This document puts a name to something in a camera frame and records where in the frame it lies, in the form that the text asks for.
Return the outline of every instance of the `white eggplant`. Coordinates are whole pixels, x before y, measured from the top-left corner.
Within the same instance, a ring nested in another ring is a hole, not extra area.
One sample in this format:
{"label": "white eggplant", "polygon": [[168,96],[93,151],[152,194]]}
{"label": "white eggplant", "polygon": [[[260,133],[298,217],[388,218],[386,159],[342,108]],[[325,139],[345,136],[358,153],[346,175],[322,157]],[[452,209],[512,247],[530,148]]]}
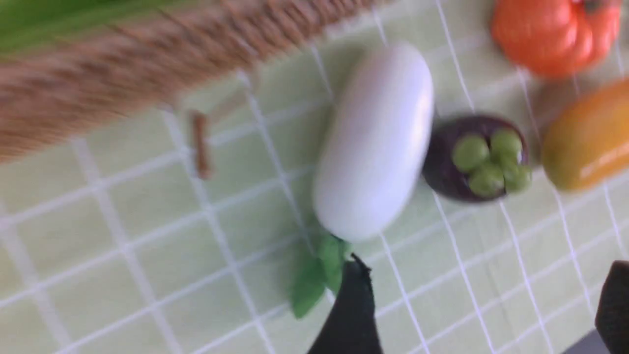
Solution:
{"label": "white eggplant", "polygon": [[390,45],[359,64],[314,178],[314,211],[323,227],[357,243],[399,216],[421,173],[433,108],[430,71],[411,45]]}

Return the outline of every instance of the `green checkered tablecloth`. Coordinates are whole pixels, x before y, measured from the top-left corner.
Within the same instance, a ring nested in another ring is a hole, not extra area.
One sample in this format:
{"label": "green checkered tablecloth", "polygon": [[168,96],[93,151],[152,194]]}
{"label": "green checkered tablecloth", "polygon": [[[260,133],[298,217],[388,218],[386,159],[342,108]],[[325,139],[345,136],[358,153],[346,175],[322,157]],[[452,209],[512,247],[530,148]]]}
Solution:
{"label": "green checkered tablecloth", "polygon": [[[317,242],[313,166],[352,66],[395,40],[430,66],[439,119],[514,122],[538,164],[562,107],[625,73],[606,61],[548,84],[487,31],[493,0],[404,0],[333,28],[260,70],[262,87],[208,136],[194,177],[189,122],[158,109],[0,166],[0,343],[10,354],[305,353],[331,299],[295,321],[287,293]],[[246,79],[186,96],[207,111]],[[373,267],[387,354],[560,353],[593,328],[612,260],[628,258],[629,174],[560,195],[533,186],[467,206],[420,182],[403,215],[356,252]]]}

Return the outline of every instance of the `pumpkin stem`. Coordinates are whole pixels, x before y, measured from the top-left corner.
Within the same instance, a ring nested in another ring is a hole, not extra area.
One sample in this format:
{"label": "pumpkin stem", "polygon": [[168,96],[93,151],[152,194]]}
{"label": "pumpkin stem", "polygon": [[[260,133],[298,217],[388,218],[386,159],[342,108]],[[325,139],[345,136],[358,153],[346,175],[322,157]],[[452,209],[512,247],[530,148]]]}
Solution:
{"label": "pumpkin stem", "polygon": [[583,8],[586,13],[596,12],[605,6],[621,6],[622,0],[583,0]]}

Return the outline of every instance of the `wicker basket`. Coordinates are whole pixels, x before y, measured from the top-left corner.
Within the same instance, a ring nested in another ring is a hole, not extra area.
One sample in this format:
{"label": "wicker basket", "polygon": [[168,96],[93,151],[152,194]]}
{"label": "wicker basket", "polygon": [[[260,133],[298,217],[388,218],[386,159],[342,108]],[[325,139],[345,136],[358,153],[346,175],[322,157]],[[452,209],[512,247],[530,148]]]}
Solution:
{"label": "wicker basket", "polygon": [[249,68],[381,2],[200,1],[5,60],[0,163]]}

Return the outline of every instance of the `yellow papaya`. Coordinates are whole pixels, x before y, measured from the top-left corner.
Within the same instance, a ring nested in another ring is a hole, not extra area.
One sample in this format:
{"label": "yellow papaya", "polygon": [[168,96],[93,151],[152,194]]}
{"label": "yellow papaya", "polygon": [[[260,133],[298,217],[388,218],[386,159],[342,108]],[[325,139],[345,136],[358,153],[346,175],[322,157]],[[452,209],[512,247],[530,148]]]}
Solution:
{"label": "yellow papaya", "polygon": [[559,190],[582,190],[629,167],[629,79],[583,97],[548,128],[542,165]]}

